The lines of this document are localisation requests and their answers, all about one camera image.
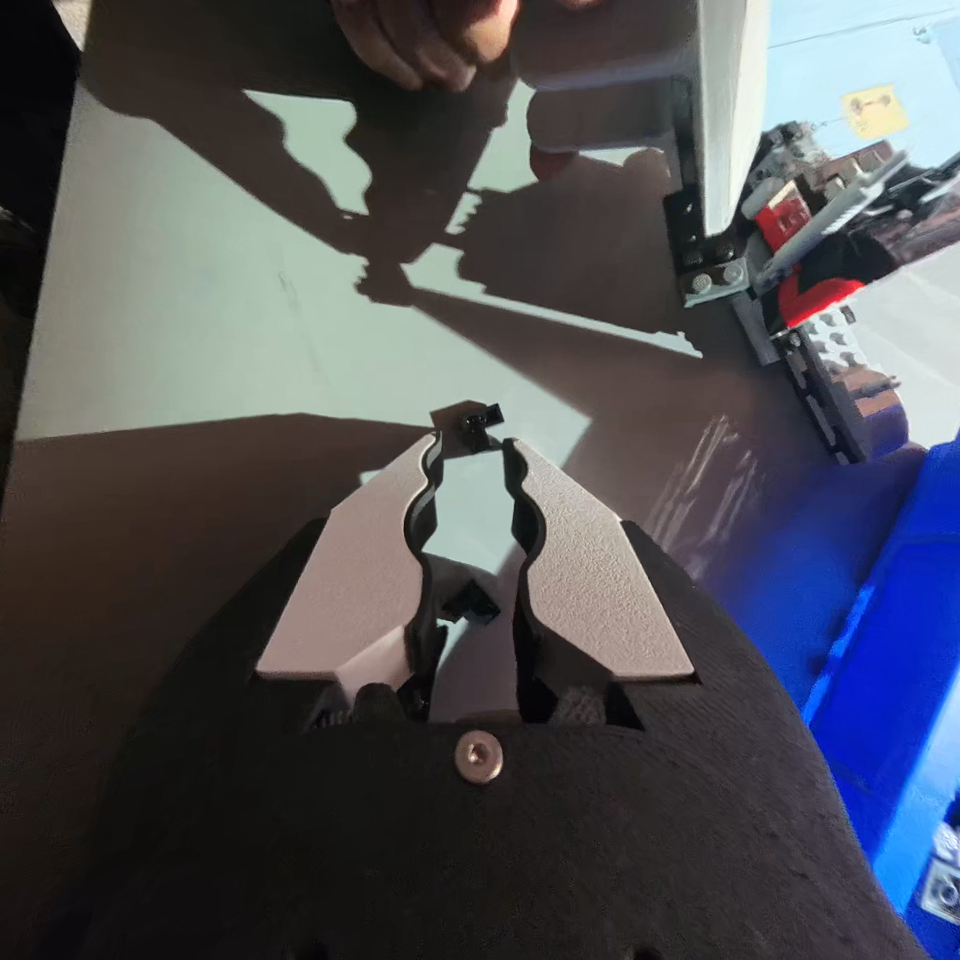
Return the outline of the small black corner brick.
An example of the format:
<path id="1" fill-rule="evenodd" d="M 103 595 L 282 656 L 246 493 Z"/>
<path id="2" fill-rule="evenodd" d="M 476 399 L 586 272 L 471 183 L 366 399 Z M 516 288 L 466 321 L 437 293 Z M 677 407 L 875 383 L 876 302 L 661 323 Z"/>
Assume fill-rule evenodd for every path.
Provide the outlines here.
<path id="1" fill-rule="evenodd" d="M 464 620 L 471 626 L 485 627 L 501 614 L 500 607 L 490 594 L 474 579 L 470 579 L 438 607 L 438 619 L 447 623 Z"/>

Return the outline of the toy brick truck model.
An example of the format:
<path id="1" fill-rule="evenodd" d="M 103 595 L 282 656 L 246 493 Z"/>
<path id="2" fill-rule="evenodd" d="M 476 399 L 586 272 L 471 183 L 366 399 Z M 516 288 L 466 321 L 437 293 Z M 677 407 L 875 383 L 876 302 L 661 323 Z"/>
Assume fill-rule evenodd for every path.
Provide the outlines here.
<path id="1" fill-rule="evenodd" d="M 841 464 L 908 444 L 900 381 L 864 355 L 853 299 L 958 244 L 958 170 L 958 152 L 922 167 L 888 140 L 830 155 L 809 123 L 761 137 L 741 197 L 750 305 L 738 303 L 739 319 Z"/>

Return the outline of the light blue instruction booklet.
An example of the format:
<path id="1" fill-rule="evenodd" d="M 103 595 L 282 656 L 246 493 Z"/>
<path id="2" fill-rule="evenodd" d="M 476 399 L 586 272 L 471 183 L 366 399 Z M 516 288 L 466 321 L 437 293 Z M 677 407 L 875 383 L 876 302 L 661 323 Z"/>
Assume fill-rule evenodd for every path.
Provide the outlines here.
<path id="1" fill-rule="evenodd" d="M 918 166 L 958 153 L 957 1 L 774 2 L 764 128 L 807 123 L 841 157 L 887 139 Z"/>

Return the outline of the person's left hand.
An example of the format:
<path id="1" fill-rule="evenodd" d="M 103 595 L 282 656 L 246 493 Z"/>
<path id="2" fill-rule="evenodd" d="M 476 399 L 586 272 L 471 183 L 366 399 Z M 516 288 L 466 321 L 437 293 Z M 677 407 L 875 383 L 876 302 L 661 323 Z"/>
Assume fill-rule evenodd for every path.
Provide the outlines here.
<path id="1" fill-rule="evenodd" d="M 511 42 L 529 2 L 333 1 L 332 18 L 360 64 L 416 97 L 395 109 L 399 135 L 437 174 L 466 189 L 517 85 Z"/>

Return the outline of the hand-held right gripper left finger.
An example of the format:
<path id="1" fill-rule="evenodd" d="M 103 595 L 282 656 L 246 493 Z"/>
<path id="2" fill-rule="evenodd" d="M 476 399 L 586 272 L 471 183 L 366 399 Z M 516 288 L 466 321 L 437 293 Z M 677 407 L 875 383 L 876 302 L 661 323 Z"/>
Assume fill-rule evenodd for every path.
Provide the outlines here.
<path id="1" fill-rule="evenodd" d="M 425 434 L 330 511 L 255 666 L 259 678 L 329 682 L 349 706 L 370 684 L 431 686 L 443 638 L 425 545 L 442 453 L 441 437 Z"/>

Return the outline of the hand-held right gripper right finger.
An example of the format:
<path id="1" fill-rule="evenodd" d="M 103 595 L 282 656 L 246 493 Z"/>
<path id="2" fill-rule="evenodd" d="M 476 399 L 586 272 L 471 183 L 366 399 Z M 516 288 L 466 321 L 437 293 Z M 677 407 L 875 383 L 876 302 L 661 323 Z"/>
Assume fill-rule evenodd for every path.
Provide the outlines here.
<path id="1" fill-rule="evenodd" d="M 547 689 L 686 682 L 695 668 L 621 517 L 519 438 L 502 446 L 524 552 L 523 675 Z"/>

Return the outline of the blue plastic bin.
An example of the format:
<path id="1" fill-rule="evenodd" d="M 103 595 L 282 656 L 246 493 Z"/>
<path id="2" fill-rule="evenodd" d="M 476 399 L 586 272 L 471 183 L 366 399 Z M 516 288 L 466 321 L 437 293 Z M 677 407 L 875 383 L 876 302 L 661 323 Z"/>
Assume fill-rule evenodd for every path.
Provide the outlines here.
<path id="1" fill-rule="evenodd" d="M 934 831 L 958 830 L 958 438 L 927 452 L 802 715 L 894 911 L 958 958 L 959 926 L 918 901 Z"/>

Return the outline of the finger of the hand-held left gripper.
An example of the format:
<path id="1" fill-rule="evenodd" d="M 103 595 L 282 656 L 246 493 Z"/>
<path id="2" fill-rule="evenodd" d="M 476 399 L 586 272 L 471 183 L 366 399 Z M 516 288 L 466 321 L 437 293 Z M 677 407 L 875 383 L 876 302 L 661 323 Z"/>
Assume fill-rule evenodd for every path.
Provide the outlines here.
<path id="1" fill-rule="evenodd" d="M 546 154 L 661 148 L 674 138 L 672 84 L 537 90 L 526 125 L 532 146 Z"/>
<path id="2" fill-rule="evenodd" d="M 652 149 L 699 187 L 707 235 L 730 226 L 762 136 L 771 3 L 529 3 L 517 77 L 534 94 L 671 83 L 674 137 Z"/>

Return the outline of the black jacket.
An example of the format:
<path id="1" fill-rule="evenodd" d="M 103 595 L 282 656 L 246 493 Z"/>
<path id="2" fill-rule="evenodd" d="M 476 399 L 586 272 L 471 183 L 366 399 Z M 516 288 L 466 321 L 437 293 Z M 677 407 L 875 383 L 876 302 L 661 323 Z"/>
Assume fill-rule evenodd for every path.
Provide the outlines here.
<path id="1" fill-rule="evenodd" d="M 6 480 L 80 51 L 54 3 L 1 3 L 1 472 Z"/>

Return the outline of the small dark brick piece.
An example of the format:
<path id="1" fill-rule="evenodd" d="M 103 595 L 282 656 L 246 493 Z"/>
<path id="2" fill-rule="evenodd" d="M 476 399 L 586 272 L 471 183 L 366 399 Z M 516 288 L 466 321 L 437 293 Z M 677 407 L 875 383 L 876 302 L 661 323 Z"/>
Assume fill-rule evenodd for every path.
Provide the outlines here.
<path id="1" fill-rule="evenodd" d="M 501 447 L 502 441 L 490 431 L 504 423 L 505 417 L 499 403 L 469 400 L 458 408 L 453 431 L 464 454 L 477 455 Z"/>

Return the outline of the pile of mixed toy bricks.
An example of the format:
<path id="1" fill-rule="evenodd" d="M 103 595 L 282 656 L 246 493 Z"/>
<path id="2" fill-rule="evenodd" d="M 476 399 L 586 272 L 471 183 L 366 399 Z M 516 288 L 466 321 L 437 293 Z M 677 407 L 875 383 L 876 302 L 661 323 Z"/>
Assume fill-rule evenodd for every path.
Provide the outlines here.
<path id="1" fill-rule="evenodd" d="M 919 908 L 949 926 L 959 926 L 959 834 L 940 822 L 932 836 L 931 859 L 920 884 Z"/>

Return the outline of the black studded brick plate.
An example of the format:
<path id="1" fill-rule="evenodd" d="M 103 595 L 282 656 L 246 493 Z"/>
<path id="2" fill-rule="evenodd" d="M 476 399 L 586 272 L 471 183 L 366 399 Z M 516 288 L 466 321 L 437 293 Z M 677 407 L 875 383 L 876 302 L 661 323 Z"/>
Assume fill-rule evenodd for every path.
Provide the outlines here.
<path id="1" fill-rule="evenodd" d="M 662 200 L 667 243 L 681 293 L 691 292 L 700 275 L 723 269 L 743 253 L 745 240 L 735 225 L 708 235 L 701 192 L 697 185 L 683 186 Z"/>

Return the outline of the light grey brick plate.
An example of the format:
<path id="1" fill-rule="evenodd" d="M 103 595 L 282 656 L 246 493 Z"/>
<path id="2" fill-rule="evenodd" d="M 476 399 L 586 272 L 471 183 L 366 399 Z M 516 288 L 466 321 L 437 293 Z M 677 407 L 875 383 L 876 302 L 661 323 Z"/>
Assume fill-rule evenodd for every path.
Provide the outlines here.
<path id="1" fill-rule="evenodd" d="M 678 292 L 684 309 L 702 306 L 748 292 L 749 265 L 744 257 L 690 270 L 678 278 Z"/>

